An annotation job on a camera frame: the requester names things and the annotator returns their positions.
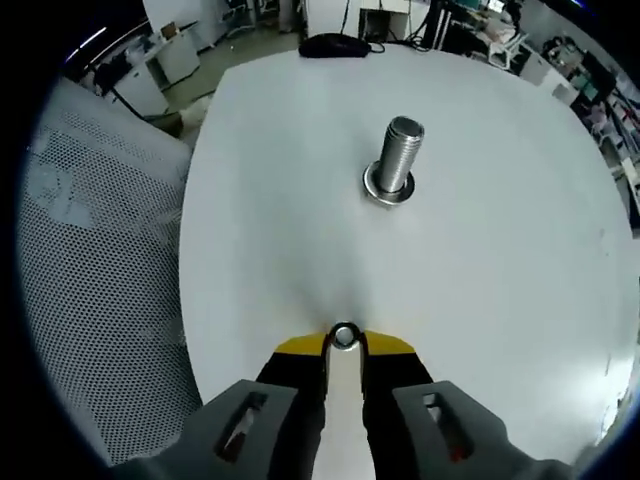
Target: floor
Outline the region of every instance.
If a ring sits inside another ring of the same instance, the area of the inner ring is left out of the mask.
[[[298,48],[297,33],[279,33],[277,29],[260,29],[238,34],[222,41],[217,47],[203,51],[200,68],[193,75],[164,91],[171,111],[191,105],[212,93],[227,68],[258,58]]]

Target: metal washer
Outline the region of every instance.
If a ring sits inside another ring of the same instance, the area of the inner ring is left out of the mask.
[[[362,176],[364,188],[369,196],[376,202],[388,207],[394,207],[409,200],[409,198],[411,198],[411,195],[413,195],[414,190],[416,189],[416,183],[411,172],[408,173],[407,179],[405,180],[404,185],[400,190],[398,190],[397,192],[389,193],[379,189],[376,186],[374,176],[379,166],[379,161],[373,162],[366,168],[366,170],[364,171],[364,175]]]

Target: mesh panel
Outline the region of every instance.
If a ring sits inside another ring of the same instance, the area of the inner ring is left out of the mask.
[[[66,80],[28,149],[27,319],[64,403],[114,463],[162,448],[201,405],[178,290],[189,158],[182,142]]]

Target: cable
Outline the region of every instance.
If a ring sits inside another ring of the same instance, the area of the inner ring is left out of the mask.
[[[342,17],[342,26],[340,27],[340,35],[344,33],[344,27],[347,24],[347,15],[349,15],[349,3],[351,0],[347,0],[347,4],[344,7],[344,17]]]
[[[413,35],[413,27],[411,26],[411,4],[413,2],[411,0],[409,0],[409,37],[411,37],[411,35]]]
[[[140,115],[140,114],[138,113],[138,111],[137,111],[135,108],[133,108],[133,107],[131,106],[131,104],[130,104],[129,102],[127,102],[127,101],[125,100],[125,98],[124,98],[122,95],[120,95],[120,92],[118,92],[118,91],[115,89],[115,87],[112,87],[112,88],[111,88],[111,92],[113,93],[113,96],[114,96],[114,97],[116,97],[118,100],[120,100],[120,102],[121,102],[125,107],[127,107],[127,109],[128,109],[131,113],[133,113],[133,114],[134,114],[136,117],[138,117],[140,120],[144,120],[144,117],[143,117],[142,115]]]
[[[385,48],[382,42],[369,42],[369,46],[372,46],[372,45],[378,45],[380,47],[380,50],[374,50],[372,48],[371,53],[384,53],[387,51],[387,49]]]
[[[409,12],[411,11],[411,2],[409,2]],[[418,26],[418,28],[415,31],[411,31],[411,14],[409,14],[409,35],[407,36],[407,38],[403,39],[403,40],[399,40],[397,35],[395,34],[395,32],[389,28],[389,33],[391,34],[391,36],[393,37],[393,40],[387,43],[391,43],[391,44],[396,44],[396,45],[403,45],[405,47],[409,47],[412,48],[413,50],[417,51],[417,52],[428,52],[430,49],[429,48],[425,48],[421,45],[422,42],[422,37],[418,36],[418,32],[420,30],[422,30],[422,28],[427,24],[427,15],[425,15],[424,20],[422,20],[422,22],[420,23],[420,25]]]

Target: desk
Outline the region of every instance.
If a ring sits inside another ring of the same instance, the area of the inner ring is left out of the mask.
[[[617,89],[609,95],[607,104],[610,107],[609,115],[615,123],[616,129],[620,131],[627,149],[630,153],[639,155],[640,144],[636,138],[640,138],[637,132],[640,118],[634,114],[633,106]]]
[[[633,212],[629,212],[629,217],[630,219],[638,219],[640,218],[640,189],[638,188],[640,185],[640,174],[638,174],[638,170],[630,158],[625,158],[621,163],[624,176],[629,184],[629,209],[633,210]],[[638,225],[632,225],[632,227],[636,229],[640,228]]]
[[[404,39],[412,33],[422,36],[424,27],[420,24],[429,13],[431,2],[428,0],[361,0],[360,10],[389,12],[389,37],[387,40]]]
[[[365,197],[362,173],[396,115],[426,137],[415,193],[388,211]],[[518,77],[396,45],[240,65],[213,97],[184,199],[180,293],[198,389],[208,401],[255,378],[283,339],[354,320],[409,341],[517,447],[572,461],[629,380],[632,242],[588,132]],[[354,392],[342,405],[358,412]],[[335,448],[353,470],[317,478],[356,475],[349,455],[366,448],[351,429]]]

